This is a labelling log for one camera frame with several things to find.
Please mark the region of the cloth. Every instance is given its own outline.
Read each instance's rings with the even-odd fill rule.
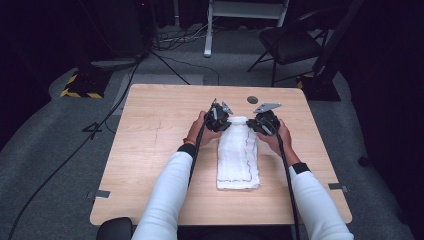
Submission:
[[[246,117],[231,117],[218,145],[218,189],[257,189],[260,186],[256,133]]]

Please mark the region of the black wristband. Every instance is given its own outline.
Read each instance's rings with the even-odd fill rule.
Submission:
[[[292,165],[294,171],[296,172],[296,174],[300,174],[306,171],[311,171],[309,170],[308,166],[306,165],[306,163],[295,163]]]
[[[196,152],[196,146],[190,143],[185,143],[178,148],[177,152],[186,152],[190,154],[192,158],[194,158],[194,153]]]

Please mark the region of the gray carpet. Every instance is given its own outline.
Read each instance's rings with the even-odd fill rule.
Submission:
[[[271,63],[246,72],[263,51],[257,36],[258,32],[243,29],[216,33],[211,58],[203,57],[204,39],[157,53],[216,70],[220,85],[264,87],[270,85]],[[218,76],[211,70],[166,61],[180,74],[202,76],[204,85],[218,84]],[[278,75],[301,72],[311,62],[279,68]],[[71,69],[64,73],[51,85],[52,101],[18,130],[0,153],[0,239],[7,239],[17,214],[31,194],[87,138],[89,133],[82,129],[107,115],[128,70],[112,75],[103,99],[59,97],[72,72]],[[173,73],[149,55],[137,74]],[[309,105],[336,174],[351,190],[345,194],[353,215],[352,223],[348,224],[350,231],[356,239],[413,239],[408,226],[397,219],[396,202],[379,174],[372,166],[363,168],[357,164],[357,159],[366,154],[360,126],[343,76],[338,74],[334,83],[341,102],[309,102]],[[277,85],[294,86],[292,80]],[[119,120],[119,115],[111,116],[107,121],[111,130],[116,130]],[[105,126],[101,130],[34,198],[13,239],[96,238],[97,227],[89,222],[92,200],[86,194],[97,189],[114,139]],[[307,239],[304,227],[302,239]]]

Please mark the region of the small round object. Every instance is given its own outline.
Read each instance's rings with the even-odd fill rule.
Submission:
[[[258,103],[258,98],[255,97],[255,96],[249,96],[247,98],[247,102],[249,102],[250,104],[256,104],[256,103]]]

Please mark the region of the wooden table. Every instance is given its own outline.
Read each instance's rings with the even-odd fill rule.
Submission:
[[[258,104],[249,104],[256,96]],[[91,223],[100,225],[117,217],[137,224],[168,158],[183,143],[200,110],[207,111],[217,98],[225,101],[233,116],[253,118],[259,104],[280,102],[274,113],[290,129],[293,148],[330,195],[346,223],[352,220],[321,136],[299,89],[147,85],[134,84],[122,114],[99,190],[109,198],[97,198]],[[180,225],[292,224],[293,215],[282,160],[258,140],[261,186],[251,191],[219,191],[216,188],[218,140],[201,148],[192,182],[180,212]]]

